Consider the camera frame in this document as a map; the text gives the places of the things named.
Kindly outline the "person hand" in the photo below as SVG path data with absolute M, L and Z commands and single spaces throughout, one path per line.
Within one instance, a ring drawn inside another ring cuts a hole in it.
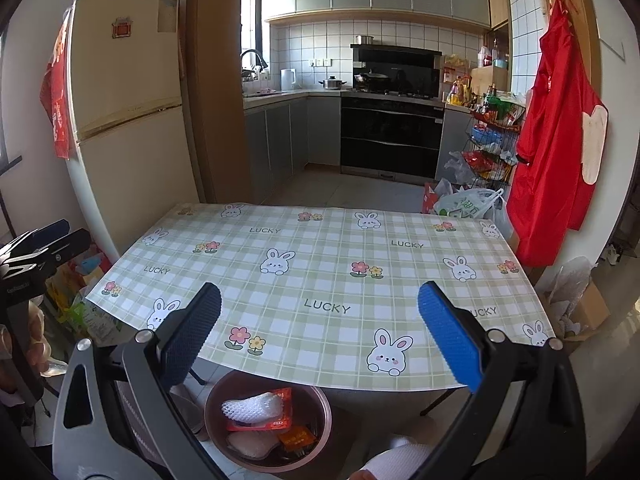
M 28 341 L 29 346 L 24 351 L 24 356 L 29 368 L 37 373 L 37 376 L 49 369 L 51 346 L 44 336 L 44 314 L 39 307 L 41 297 L 28 302 Z M 8 396 L 18 393 L 16 380 L 9 371 L 9 356 L 14 355 L 13 340 L 5 325 L 1 325 L 1 391 Z

